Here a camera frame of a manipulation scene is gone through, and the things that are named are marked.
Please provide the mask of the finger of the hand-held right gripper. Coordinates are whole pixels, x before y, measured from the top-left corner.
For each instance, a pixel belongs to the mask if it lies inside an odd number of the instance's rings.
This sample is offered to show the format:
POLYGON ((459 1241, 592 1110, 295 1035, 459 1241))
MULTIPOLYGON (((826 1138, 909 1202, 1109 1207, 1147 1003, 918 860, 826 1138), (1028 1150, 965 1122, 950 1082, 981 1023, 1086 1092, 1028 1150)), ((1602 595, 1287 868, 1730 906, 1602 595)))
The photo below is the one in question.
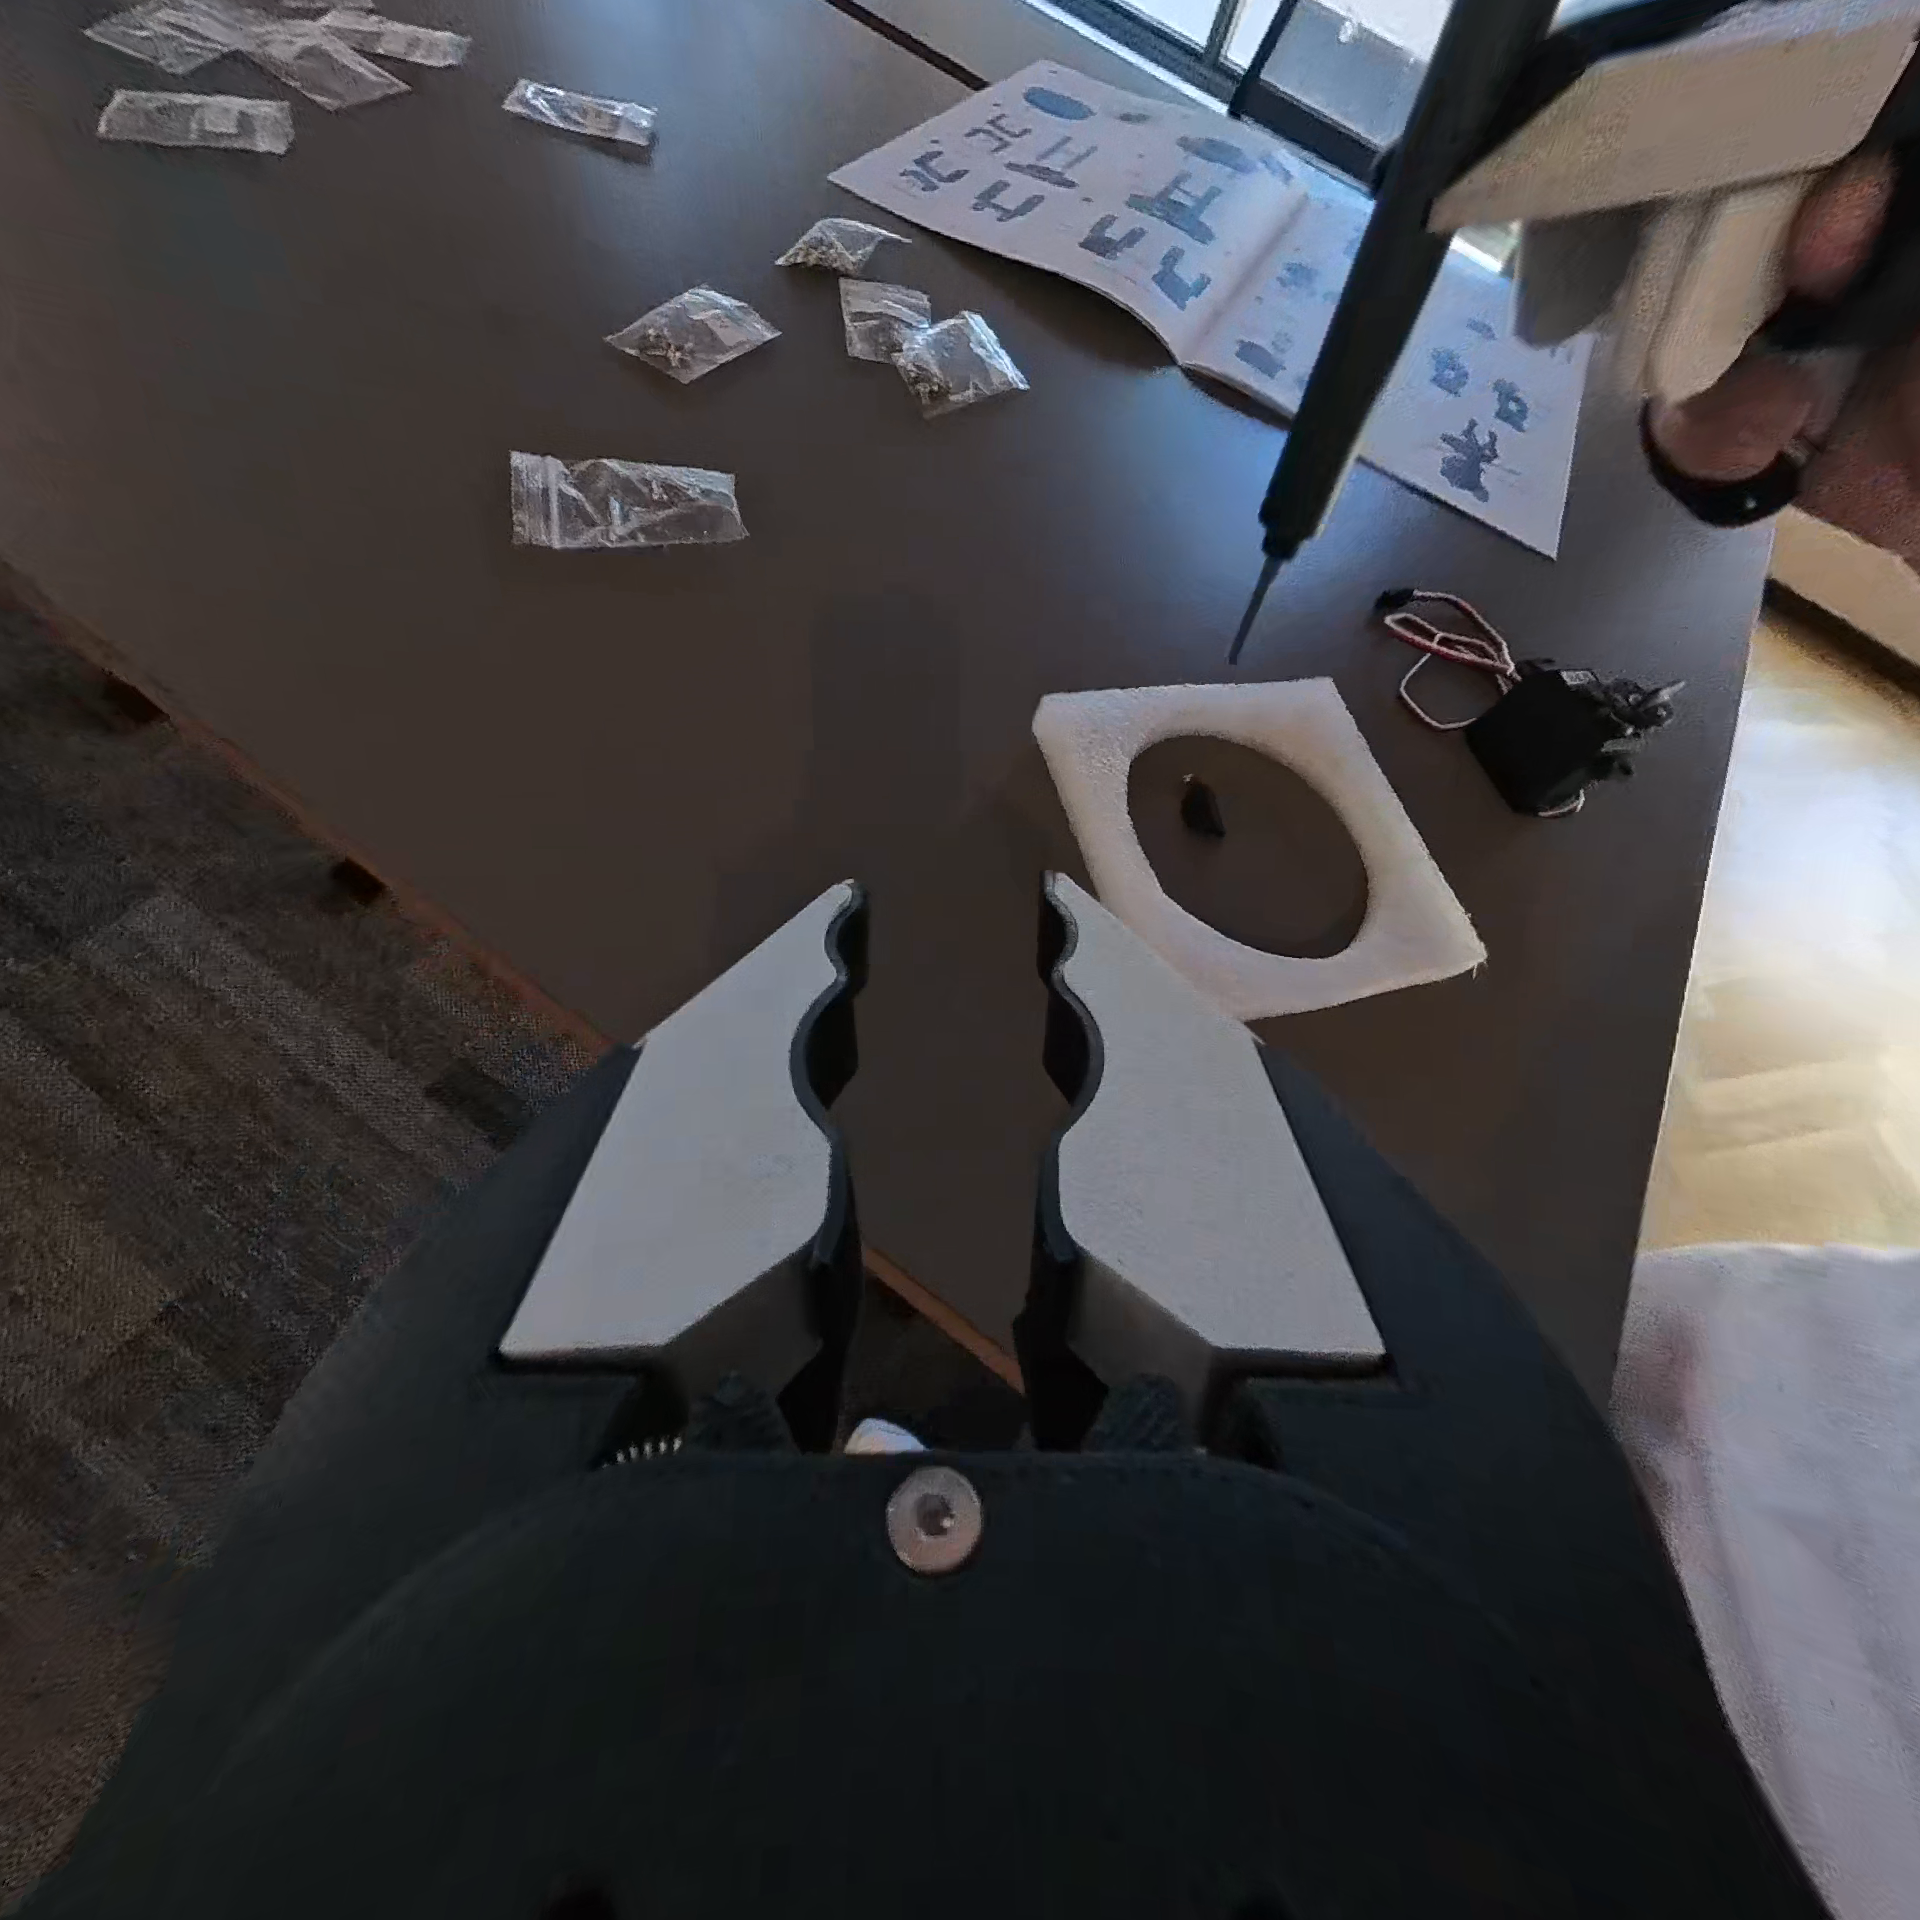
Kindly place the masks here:
POLYGON ((1915 3, 1741 5, 1598 59, 1435 197, 1427 226, 1559 222, 1807 175, 1858 151, 1915 47, 1915 3))

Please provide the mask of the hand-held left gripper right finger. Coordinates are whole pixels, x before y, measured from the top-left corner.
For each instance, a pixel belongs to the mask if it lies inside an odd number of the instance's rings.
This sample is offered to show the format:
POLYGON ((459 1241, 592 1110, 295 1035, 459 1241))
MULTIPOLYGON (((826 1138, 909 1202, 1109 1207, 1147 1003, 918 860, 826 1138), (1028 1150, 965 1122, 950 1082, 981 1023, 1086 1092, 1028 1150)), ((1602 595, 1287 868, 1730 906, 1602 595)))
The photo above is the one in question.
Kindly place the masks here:
POLYGON ((1014 1356, 1027 1429, 1086 1444, 1138 1378, 1208 1439, 1251 1381, 1384 1373, 1384 1337, 1253 1033, 1061 871, 1039 881, 1039 1155, 1014 1356))

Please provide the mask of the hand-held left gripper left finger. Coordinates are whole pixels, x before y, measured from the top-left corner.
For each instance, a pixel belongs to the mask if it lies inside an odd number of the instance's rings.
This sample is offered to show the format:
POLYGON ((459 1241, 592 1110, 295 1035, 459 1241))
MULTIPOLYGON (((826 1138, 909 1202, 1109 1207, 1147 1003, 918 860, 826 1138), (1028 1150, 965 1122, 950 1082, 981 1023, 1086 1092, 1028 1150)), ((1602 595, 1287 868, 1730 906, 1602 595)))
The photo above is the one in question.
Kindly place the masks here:
POLYGON ((869 919, 858 881, 830 884, 634 1047, 501 1363, 623 1375, 680 1417, 738 1378, 835 1449, 863 1267, 831 1110, 869 919))

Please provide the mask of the black electric screwdriver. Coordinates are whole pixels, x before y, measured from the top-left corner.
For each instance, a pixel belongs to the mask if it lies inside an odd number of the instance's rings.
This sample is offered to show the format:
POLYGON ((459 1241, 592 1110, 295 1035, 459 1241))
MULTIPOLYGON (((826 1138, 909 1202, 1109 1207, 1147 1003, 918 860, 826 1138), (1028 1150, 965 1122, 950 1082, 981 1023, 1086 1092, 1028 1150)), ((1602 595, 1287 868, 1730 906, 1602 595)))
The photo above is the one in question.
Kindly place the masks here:
POLYGON ((1359 235, 1333 322, 1258 510, 1261 566, 1227 662, 1240 659, 1269 587, 1323 526, 1362 427, 1450 253, 1435 199, 1472 163, 1503 94, 1547 35, 1555 3, 1454 3, 1359 235))

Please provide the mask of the black servo motor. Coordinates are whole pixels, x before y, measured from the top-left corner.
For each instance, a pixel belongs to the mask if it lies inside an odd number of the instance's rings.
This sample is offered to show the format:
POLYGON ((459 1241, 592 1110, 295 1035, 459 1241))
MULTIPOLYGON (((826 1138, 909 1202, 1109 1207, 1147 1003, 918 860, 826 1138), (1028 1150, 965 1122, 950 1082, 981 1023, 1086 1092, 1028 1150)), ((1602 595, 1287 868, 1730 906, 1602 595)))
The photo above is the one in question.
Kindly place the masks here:
POLYGON ((1500 799, 1527 818, 1578 812, 1596 785, 1635 775, 1637 753, 1672 721, 1686 685, 1604 678, 1588 667, 1519 660, 1503 691, 1462 727, 1500 799))

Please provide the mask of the dark brown desk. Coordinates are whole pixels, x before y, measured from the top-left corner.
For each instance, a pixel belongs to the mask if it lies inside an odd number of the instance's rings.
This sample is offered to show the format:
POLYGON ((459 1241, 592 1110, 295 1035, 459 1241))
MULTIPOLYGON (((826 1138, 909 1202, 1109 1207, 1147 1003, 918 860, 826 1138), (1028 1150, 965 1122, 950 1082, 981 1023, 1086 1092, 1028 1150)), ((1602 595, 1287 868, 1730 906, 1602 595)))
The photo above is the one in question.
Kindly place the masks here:
MULTIPOLYGON (((827 883, 870 895, 840 1106, 867 1244, 1019 1309, 1039 873, 1078 873, 1042 694, 1227 678, 1279 433, 1117 308, 922 238, 1028 393, 922 418, 778 267, 827 174, 959 90, 826 5, 394 5, 470 36, 282 157, 96 138, 157 76, 111 5, 4 5, 4 565, 373 873, 628 1039, 827 883), (652 154, 503 111, 655 109, 652 154), (690 383, 605 345, 690 285, 782 338, 690 383), (731 474, 735 543, 512 539, 510 453, 731 474)), ((1770 534, 1709 532, 1588 399, 1559 559, 1357 469, 1240 675, 1331 676, 1487 958, 1264 1023, 1615 1367, 1770 534), (1682 681, 1635 775, 1509 809, 1462 730, 1519 660, 1682 681)))

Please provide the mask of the person's right hand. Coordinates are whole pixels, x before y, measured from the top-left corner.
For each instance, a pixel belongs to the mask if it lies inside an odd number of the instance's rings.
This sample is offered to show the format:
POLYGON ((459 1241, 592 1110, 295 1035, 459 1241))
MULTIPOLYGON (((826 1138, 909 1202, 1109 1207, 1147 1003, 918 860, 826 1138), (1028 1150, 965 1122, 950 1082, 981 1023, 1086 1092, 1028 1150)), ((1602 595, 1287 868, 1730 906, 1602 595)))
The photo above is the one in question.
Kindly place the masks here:
MULTIPOLYGON (((1834 303, 1863 275, 1898 197, 1893 154, 1853 156, 1804 197, 1783 253, 1783 292, 1834 303)), ((1792 503, 1915 565, 1918 340, 1908 334, 1860 363, 1835 395, 1821 369, 1765 347, 1744 353, 1708 391, 1655 403, 1643 444, 1661 485, 1708 524, 1740 524, 1756 497, 1763 517, 1784 506, 1770 483, 1798 461, 1792 503)))

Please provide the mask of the printed instruction booklet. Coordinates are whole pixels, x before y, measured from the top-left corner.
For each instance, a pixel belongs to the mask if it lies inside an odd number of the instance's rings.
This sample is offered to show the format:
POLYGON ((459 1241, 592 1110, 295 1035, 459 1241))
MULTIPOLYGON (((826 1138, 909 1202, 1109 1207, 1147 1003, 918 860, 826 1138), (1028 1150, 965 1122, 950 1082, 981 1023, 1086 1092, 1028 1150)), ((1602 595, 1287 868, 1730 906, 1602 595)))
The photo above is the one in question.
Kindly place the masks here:
MULTIPOLYGON (((831 186, 1138 321, 1270 417, 1304 397, 1372 202, 1272 134, 1036 61, 858 156, 831 186)), ((1527 347, 1509 282, 1450 253, 1359 460, 1530 551, 1562 539, 1591 343, 1527 347)))

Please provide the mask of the window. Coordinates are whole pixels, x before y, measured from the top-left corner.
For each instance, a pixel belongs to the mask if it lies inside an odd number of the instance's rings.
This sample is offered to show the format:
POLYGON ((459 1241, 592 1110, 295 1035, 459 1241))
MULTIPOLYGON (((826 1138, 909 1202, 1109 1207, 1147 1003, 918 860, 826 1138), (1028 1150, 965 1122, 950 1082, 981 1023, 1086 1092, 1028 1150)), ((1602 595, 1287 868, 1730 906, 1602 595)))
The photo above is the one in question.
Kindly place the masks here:
POLYGON ((1260 67, 1260 114, 1323 123, 1366 148, 1405 126, 1450 3, 1058 3, 1176 79, 1227 101, 1282 17, 1260 67))

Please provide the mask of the clear plastic screw bag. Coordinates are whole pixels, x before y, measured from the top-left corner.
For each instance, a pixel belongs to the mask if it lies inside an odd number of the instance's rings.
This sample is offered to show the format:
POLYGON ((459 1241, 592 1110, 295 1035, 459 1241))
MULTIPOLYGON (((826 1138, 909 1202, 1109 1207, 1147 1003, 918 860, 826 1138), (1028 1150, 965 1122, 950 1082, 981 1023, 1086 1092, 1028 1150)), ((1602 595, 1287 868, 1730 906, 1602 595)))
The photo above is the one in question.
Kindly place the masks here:
POLYGON ((122 86, 96 123, 100 142, 165 151, 285 156, 296 139, 285 101, 122 86))
POLYGON ((901 350, 933 324, 930 298, 892 282, 844 277, 838 303, 845 353, 858 363, 894 365, 901 350))
POLYGON ((927 421, 983 399, 1028 393, 1027 375, 992 324, 972 308, 909 329, 894 354, 894 369, 927 421))
POLYGON ((652 154, 655 146, 655 109, 643 103, 598 99, 522 78, 510 86, 501 108, 533 126, 570 138, 595 139, 634 154, 652 154))
POLYGON ((804 229, 775 259, 775 266, 788 273, 827 273, 858 278, 886 247, 909 247, 909 238, 878 225, 831 215, 804 229))
POLYGON ((749 530, 726 470, 510 453, 512 539, 550 554, 735 543, 749 530))
POLYGON ((690 383, 782 338, 751 303, 696 283, 605 337, 634 361, 690 383))

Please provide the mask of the pile of clear plastic bags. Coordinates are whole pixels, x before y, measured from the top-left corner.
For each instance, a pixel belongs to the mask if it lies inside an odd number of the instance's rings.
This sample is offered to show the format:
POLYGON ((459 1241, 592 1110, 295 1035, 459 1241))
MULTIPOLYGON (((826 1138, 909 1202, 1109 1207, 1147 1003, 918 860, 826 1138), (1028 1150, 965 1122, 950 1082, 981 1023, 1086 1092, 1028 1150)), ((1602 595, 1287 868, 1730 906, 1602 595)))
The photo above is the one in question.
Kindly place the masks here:
POLYGON ((470 38, 371 12, 274 12, 237 3, 142 3, 85 28, 85 38, 182 79, 244 59, 326 111, 379 106, 410 91, 394 65, 431 70, 467 61, 470 38))

